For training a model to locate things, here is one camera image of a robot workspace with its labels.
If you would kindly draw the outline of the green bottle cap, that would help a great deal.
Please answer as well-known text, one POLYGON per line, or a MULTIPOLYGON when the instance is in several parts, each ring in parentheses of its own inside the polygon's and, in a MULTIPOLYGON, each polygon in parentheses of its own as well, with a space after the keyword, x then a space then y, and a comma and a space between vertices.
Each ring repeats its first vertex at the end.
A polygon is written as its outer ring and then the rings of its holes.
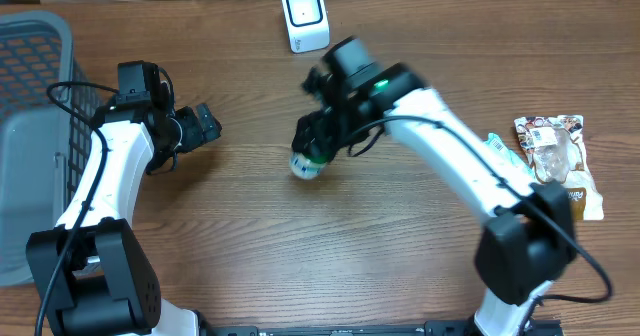
POLYGON ((328 154, 313 156, 293 151, 289 159, 289 166, 292 173, 303 180, 311 180, 319 176, 328 163, 328 154))

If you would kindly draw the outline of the teal wipes packet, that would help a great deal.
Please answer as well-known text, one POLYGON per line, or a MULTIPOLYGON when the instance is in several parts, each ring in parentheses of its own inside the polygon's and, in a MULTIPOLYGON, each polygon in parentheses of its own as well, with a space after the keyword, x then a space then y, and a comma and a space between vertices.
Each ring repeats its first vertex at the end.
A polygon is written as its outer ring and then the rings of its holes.
POLYGON ((499 135, 489 133, 485 144, 495 151, 502 159, 512 166, 527 173, 532 179, 535 178, 533 170, 523 161, 523 159, 514 151, 509 149, 499 135))

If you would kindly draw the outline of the beige snack pouch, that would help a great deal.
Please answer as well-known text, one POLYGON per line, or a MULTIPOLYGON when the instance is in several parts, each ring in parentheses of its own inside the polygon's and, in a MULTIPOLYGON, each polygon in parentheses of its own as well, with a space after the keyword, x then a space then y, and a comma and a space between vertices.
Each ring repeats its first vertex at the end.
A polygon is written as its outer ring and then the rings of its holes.
POLYGON ((603 197, 587 164, 584 117, 520 117, 514 126, 536 181, 559 182, 568 191, 575 220, 603 220, 603 197))

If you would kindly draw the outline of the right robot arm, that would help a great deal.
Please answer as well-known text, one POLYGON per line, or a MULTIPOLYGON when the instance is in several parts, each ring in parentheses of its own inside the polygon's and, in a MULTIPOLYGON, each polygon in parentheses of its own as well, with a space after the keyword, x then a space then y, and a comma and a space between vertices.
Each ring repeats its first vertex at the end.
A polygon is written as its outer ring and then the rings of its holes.
POLYGON ((486 286, 464 320, 432 320, 420 335, 560 335, 557 321, 533 311, 576 257, 569 195, 556 182, 537 184, 507 164, 403 63, 383 68, 349 37, 310 69, 302 89, 321 103, 298 120, 291 169, 312 179, 343 149, 380 128, 420 156, 481 225, 475 268, 486 286))

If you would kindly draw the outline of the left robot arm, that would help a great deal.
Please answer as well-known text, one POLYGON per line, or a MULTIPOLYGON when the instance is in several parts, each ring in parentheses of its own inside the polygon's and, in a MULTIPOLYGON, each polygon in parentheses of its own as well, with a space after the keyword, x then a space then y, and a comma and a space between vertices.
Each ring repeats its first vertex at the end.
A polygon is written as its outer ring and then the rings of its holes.
POLYGON ((89 128, 91 148, 55 227, 32 233, 26 245, 41 299, 34 332, 48 326, 55 335, 211 335, 200 312, 162 297, 131 223, 143 177, 218 139, 221 124, 204 103, 177 109, 162 67, 132 61, 117 71, 118 86, 91 116, 57 99, 74 82, 46 89, 52 103, 89 128))

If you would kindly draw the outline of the white barcode scanner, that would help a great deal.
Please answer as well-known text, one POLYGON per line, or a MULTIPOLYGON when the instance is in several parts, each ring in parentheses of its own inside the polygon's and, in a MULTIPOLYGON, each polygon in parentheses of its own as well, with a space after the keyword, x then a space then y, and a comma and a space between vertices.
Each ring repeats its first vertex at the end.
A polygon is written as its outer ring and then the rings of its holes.
POLYGON ((281 3, 293 53, 316 51, 330 44, 325 0, 281 0, 281 3))

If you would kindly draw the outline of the grey plastic mesh basket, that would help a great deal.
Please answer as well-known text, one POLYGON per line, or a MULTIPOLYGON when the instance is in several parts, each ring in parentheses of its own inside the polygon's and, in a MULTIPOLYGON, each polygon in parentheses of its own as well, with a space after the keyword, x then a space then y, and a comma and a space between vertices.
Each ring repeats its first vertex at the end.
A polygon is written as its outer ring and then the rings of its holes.
POLYGON ((1 284, 32 282, 30 235, 53 228, 69 205, 89 157, 89 128, 50 102, 47 87, 72 81, 55 97, 84 117, 102 100, 86 87, 71 30, 58 15, 28 11, 1 18, 1 284))

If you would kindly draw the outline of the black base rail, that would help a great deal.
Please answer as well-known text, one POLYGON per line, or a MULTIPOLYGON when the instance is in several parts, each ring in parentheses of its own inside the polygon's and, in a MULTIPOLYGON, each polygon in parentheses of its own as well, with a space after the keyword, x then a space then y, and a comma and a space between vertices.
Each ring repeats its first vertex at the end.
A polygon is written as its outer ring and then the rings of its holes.
POLYGON ((258 328, 234 326, 210 328, 214 336, 457 336, 480 335, 469 321, 427 321, 422 325, 378 325, 362 327, 258 328))

